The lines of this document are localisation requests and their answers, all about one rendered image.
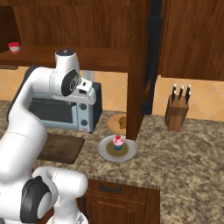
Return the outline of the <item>pink frosted cupcake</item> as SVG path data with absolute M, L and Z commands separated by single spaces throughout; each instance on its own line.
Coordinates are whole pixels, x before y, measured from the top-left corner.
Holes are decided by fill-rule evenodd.
M 120 150 L 123 147 L 124 140 L 120 135 L 116 135 L 113 139 L 113 145 L 116 150 Z

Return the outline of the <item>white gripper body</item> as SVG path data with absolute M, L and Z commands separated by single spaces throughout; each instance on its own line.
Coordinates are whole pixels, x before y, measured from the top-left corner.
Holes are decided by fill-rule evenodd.
M 73 98 L 78 103 L 94 105 L 96 102 L 96 93 L 93 88 L 87 94 L 80 94 L 79 91 L 74 91 Z

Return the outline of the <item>grey round plate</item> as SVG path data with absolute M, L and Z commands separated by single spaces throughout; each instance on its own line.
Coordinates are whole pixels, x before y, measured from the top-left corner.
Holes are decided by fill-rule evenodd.
M 137 143 L 121 135 L 122 144 L 114 143 L 115 135 L 105 136 L 97 145 L 98 154 L 109 162 L 125 162 L 137 154 Z

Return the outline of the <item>wooden base cabinet door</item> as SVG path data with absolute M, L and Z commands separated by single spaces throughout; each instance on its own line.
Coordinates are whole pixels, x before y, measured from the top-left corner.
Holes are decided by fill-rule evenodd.
M 77 199 L 83 212 L 82 200 Z M 160 224 L 158 208 L 130 203 L 112 204 L 92 199 L 86 201 L 89 224 Z

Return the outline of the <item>round wooden plate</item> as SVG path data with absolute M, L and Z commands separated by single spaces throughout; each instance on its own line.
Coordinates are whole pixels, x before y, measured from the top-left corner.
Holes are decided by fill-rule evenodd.
M 118 114 L 118 115 L 113 115 L 111 116 L 108 120 L 107 120 L 107 126 L 108 129 L 111 130 L 112 132 L 116 133 L 116 134 L 121 134 L 121 135 L 125 135 L 126 134 L 126 128 L 125 129 L 120 129 L 120 125 L 119 125 L 119 119 L 125 116 L 125 114 Z

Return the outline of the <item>white wall outlet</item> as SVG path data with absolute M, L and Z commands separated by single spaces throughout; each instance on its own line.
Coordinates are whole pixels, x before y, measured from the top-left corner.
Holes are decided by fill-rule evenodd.
M 89 81 L 94 82 L 95 81 L 95 72 L 90 70 L 84 70 L 83 71 L 83 78 Z

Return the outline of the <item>brown croissant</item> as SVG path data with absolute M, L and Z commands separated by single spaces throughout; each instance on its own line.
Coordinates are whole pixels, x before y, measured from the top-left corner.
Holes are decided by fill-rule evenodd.
M 119 122 L 121 130 L 126 128 L 126 117 L 125 116 L 122 116 L 118 122 Z

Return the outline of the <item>wooden drawer front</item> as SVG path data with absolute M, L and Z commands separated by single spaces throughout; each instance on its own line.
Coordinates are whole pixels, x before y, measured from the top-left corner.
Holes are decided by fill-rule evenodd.
M 99 190 L 100 184 L 104 187 L 117 189 L 122 188 L 121 193 L 105 192 Z M 101 200 L 112 204 L 130 204 L 136 203 L 140 205 L 158 205 L 160 200 L 159 190 L 151 190 L 133 185 L 123 185 L 118 183 L 106 182 L 101 180 L 90 179 L 88 181 L 87 192 L 85 193 L 87 201 Z

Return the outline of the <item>open wooden cabinet door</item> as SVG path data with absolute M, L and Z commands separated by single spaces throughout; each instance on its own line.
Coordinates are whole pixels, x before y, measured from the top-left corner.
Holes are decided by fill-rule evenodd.
M 126 137 L 136 140 L 144 116 L 141 103 L 145 97 L 144 77 L 147 56 L 147 18 L 151 0 L 130 0 L 129 7 L 129 71 Z

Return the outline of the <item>open wooden wall cabinet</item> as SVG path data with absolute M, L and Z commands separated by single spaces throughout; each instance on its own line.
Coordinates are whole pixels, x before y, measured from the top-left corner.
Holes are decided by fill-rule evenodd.
M 129 19 L 130 0 L 0 0 L 0 65 L 54 67 L 68 48 L 83 70 L 126 73 Z

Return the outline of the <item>closed wooden cabinet door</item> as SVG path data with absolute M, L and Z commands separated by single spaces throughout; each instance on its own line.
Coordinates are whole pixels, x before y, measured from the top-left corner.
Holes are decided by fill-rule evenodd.
M 166 0 L 161 75 L 224 81 L 224 0 Z

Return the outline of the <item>wooden knife block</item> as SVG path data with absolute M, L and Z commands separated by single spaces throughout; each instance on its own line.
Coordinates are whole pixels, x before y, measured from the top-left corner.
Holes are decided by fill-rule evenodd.
M 186 102 L 183 95 L 181 98 L 175 96 L 174 99 L 169 96 L 164 117 L 164 123 L 169 131 L 180 132 L 186 119 L 188 109 L 189 103 Z

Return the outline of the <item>dark brown cutting board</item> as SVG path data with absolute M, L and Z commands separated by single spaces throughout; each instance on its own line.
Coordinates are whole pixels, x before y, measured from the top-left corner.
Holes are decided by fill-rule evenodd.
M 48 134 L 39 159 L 72 165 L 85 142 L 83 137 Z

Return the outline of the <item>grey toaster oven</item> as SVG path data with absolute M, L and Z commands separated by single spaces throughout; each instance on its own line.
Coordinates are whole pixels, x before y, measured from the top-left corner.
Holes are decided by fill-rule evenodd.
M 29 111 L 47 127 L 92 133 L 102 114 L 102 85 L 93 83 L 94 105 L 34 97 Z

